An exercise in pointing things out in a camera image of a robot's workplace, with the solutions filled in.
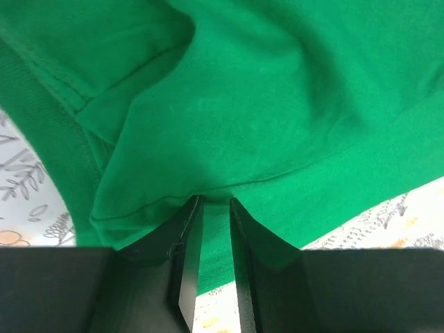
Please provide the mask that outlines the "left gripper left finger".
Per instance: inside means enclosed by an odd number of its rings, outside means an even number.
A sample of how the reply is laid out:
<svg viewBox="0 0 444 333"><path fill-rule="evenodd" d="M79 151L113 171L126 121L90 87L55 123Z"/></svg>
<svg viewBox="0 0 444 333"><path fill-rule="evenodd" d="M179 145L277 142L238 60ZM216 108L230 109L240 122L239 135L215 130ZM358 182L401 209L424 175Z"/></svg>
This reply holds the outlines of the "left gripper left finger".
<svg viewBox="0 0 444 333"><path fill-rule="evenodd" d="M204 200L121 249L2 248L2 332L190 332Z"/></svg>

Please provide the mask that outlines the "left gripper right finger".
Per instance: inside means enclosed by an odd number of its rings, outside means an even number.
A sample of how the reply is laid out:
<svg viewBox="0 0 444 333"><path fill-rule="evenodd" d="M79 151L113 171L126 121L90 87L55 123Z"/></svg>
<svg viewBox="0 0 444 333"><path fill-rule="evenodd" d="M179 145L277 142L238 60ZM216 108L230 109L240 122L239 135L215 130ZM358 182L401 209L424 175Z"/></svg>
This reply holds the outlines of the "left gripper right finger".
<svg viewBox="0 0 444 333"><path fill-rule="evenodd" d="M301 250L230 200L242 332L442 332L443 252Z"/></svg>

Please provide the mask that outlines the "green t shirt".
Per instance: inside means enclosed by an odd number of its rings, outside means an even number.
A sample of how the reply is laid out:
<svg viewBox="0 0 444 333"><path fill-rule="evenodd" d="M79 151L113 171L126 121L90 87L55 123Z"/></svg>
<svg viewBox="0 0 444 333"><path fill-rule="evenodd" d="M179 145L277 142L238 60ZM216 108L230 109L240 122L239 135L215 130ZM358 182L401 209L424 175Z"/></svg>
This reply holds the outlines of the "green t shirt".
<svg viewBox="0 0 444 333"><path fill-rule="evenodd" d="M443 175L443 2L2 1L1 108L79 246L203 195L204 293L231 198L303 246Z"/></svg>

